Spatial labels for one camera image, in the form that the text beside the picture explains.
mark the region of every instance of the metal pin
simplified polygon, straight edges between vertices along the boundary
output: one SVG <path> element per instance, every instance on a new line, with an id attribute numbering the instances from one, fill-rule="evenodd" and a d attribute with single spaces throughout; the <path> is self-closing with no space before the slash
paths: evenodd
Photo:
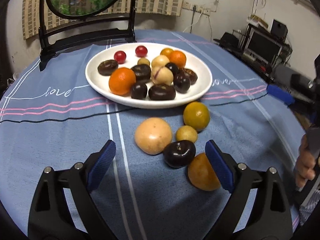
<path id="1" fill-rule="evenodd" d="M 245 170 L 247 168 L 247 165 L 245 165 L 244 163 L 239 163 L 238 168 L 241 170 Z"/>
<path id="2" fill-rule="evenodd" d="M 76 163 L 75 164 L 75 169 L 76 170 L 79 170 L 79 169 L 81 169 L 83 167 L 83 163 Z"/>
<path id="3" fill-rule="evenodd" d="M 49 173 L 50 171 L 52 171 L 51 167 L 44 168 L 44 173 Z"/>
<path id="4" fill-rule="evenodd" d="M 274 167 L 271 167 L 271 168 L 269 169 L 269 171 L 270 171 L 272 174 L 277 173 L 277 170 L 276 170 L 276 168 L 274 168 Z"/>

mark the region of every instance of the red cherry tomato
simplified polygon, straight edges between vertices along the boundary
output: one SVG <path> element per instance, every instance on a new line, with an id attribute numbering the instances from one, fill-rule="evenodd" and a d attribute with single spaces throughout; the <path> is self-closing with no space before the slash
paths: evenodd
<path id="1" fill-rule="evenodd" d="M 127 58 L 127 55 L 124 51 L 120 50 L 115 53 L 113 58 L 118 62 L 118 64 L 123 64 L 125 62 L 125 59 Z"/>
<path id="2" fill-rule="evenodd" d="M 148 50 L 145 46 L 138 46 L 136 48 L 136 55 L 138 57 L 145 57 L 148 54 Z"/>

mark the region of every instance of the blue gripper pad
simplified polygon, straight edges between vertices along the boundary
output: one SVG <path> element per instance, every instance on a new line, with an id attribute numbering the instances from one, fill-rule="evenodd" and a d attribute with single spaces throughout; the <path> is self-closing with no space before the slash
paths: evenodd
<path id="1" fill-rule="evenodd" d="M 278 98 L 282 102 L 284 102 L 287 106 L 293 104 L 295 102 L 294 97 L 290 95 L 288 92 L 282 90 L 280 87 L 276 85 L 268 85 L 267 92 L 269 95 L 272 95 L 275 98 Z"/>
<path id="2" fill-rule="evenodd" d="M 99 187 L 104 175 L 116 155 L 116 144 L 109 140 L 100 150 L 100 157 L 88 173 L 87 190 L 90 192 Z"/>
<path id="3" fill-rule="evenodd" d="M 207 156 L 214 172 L 217 174 L 222 187 L 230 193 L 234 190 L 233 173 L 221 156 L 221 150 L 213 140 L 205 144 L 205 155 Z"/>

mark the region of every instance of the black screen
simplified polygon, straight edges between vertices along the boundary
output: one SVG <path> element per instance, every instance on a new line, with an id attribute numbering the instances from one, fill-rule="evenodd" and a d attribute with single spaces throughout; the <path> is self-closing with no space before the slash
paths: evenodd
<path id="1" fill-rule="evenodd" d="M 254 32 L 249 42 L 248 49 L 268 61 L 268 63 L 272 63 L 272 60 L 278 55 L 280 47 L 273 41 Z"/>

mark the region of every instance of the plate rim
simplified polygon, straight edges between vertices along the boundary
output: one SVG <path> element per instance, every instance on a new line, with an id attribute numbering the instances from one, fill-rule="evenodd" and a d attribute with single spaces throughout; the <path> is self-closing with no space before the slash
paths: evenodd
<path id="1" fill-rule="evenodd" d="M 111 101 L 114 101 L 116 103 L 119 103 L 117 102 L 117 98 L 119 98 L 120 101 L 124 101 L 124 102 L 121 102 L 119 104 L 122 104 L 122 105 L 125 105 L 125 106 L 132 106 L 132 105 L 140 105 L 140 106 L 135 106 L 136 108 L 142 108 L 142 109 L 163 109 L 163 108 L 171 108 L 171 107 L 176 107 L 176 106 L 181 106 L 181 105 L 184 105 L 184 104 L 187 104 L 189 102 L 192 102 L 192 101 L 195 101 L 199 98 L 201 98 L 206 92 L 208 92 L 208 90 L 210 89 L 210 87 L 212 86 L 212 81 L 213 81 L 213 77 L 212 77 L 212 72 L 210 70 L 210 68 L 207 66 L 207 64 L 205 62 L 203 62 L 203 60 L 201 60 L 200 58 L 198 58 L 196 55 L 192 54 L 191 52 L 189 51 L 186 51 L 186 50 L 183 50 L 183 49 L 180 49 L 180 48 L 177 48 L 177 47 L 174 47 L 174 46 L 171 46 L 171 45 L 167 45 L 167 44 L 162 44 L 162 43 L 155 43 L 155 42 L 135 42 L 134 44 L 137 45 L 137 46 L 140 46 L 140 45 L 149 45 L 149 44 L 156 44 L 156 45 L 164 45 L 164 46 L 168 46 L 172 49 L 177 49 L 177 50 L 180 50 L 182 51 L 183 53 L 189 53 L 191 55 L 193 55 L 194 57 L 196 57 L 198 60 L 200 60 L 203 65 L 207 68 L 208 72 L 210 73 L 210 82 L 209 84 L 205 87 L 205 89 L 203 89 L 200 93 L 197 93 L 191 97 L 188 97 L 188 98 L 182 98 L 182 99 L 177 99 L 177 100 L 160 100 L 160 101 L 151 101 L 151 100 L 148 100 L 148 101 L 145 101 L 145 100 L 139 100 L 139 99 L 133 99 L 133 98 L 126 98 L 126 97 L 122 97 L 122 96 L 118 96 L 118 95 L 114 95 L 112 93 L 110 93 L 111 95 L 111 98 L 108 98 L 106 97 L 105 95 L 102 94 L 102 92 L 105 93 L 105 90 L 99 88 L 97 85 L 95 85 L 91 79 L 89 78 L 89 74 L 88 74 L 88 66 L 90 64 L 90 62 L 95 58 L 97 57 L 99 54 L 102 54 L 104 53 L 106 50 L 108 49 L 113 49 L 113 48 L 116 48 L 116 47 L 119 47 L 119 46 L 123 46 L 123 45 L 126 45 L 126 44 L 130 44 L 130 43 L 123 43 L 123 44 L 118 44 L 118 45 L 115 45 L 115 46 L 112 46 L 110 48 L 106 48 L 102 51 L 100 51 L 99 53 L 95 54 L 87 63 L 86 67 L 85 67 L 85 78 L 88 82 L 88 84 L 95 90 L 97 91 L 99 94 L 101 94 L 102 96 L 104 96 L 105 98 L 111 100 Z"/>

